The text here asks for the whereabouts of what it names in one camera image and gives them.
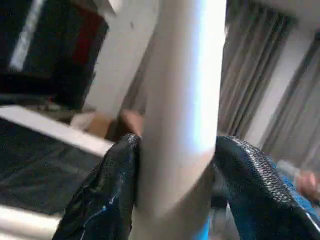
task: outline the television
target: television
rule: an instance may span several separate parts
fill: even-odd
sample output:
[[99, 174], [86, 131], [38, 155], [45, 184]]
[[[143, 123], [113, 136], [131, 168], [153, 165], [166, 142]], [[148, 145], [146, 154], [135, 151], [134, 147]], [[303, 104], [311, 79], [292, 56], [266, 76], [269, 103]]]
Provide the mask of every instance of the television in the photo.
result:
[[1, 1], [0, 14], [0, 103], [50, 98], [81, 108], [109, 28], [104, 18], [69, 0]]

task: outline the gray curtain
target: gray curtain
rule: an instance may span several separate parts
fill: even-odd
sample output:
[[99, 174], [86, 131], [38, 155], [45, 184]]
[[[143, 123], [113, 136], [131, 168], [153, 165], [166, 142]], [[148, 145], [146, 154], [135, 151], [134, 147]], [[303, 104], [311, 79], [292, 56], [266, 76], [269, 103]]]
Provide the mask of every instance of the gray curtain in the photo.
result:
[[262, 150], [320, 171], [320, 41], [315, 40], [281, 100]]
[[294, 20], [263, 5], [228, 1], [218, 129], [243, 139]]

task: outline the hand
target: hand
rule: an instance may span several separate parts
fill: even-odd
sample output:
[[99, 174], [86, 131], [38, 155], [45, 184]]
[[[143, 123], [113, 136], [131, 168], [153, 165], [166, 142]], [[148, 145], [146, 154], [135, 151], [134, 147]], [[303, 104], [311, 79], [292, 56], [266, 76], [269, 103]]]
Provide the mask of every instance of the hand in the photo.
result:
[[317, 178], [313, 172], [304, 171], [296, 178], [296, 190], [311, 202], [317, 197], [317, 187]]

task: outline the white metal tube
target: white metal tube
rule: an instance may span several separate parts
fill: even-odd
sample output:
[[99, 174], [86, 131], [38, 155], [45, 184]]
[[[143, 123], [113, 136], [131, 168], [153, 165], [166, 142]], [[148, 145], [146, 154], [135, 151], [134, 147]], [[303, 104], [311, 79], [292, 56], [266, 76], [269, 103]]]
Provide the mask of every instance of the white metal tube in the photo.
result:
[[135, 240], [206, 239], [226, 0], [163, 0], [146, 73]]
[[60, 219], [59, 216], [48, 216], [0, 205], [0, 239], [12, 234], [20, 236], [17, 240], [50, 240], [56, 232]]

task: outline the white ceiling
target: white ceiling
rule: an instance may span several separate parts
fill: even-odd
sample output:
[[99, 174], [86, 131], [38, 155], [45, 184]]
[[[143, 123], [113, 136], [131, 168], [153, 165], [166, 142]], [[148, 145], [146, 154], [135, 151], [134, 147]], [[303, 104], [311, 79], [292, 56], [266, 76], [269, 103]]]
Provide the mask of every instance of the white ceiling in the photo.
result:
[[303, 25], [320, 29], [320, 0], [257, 0], [300, 19]]

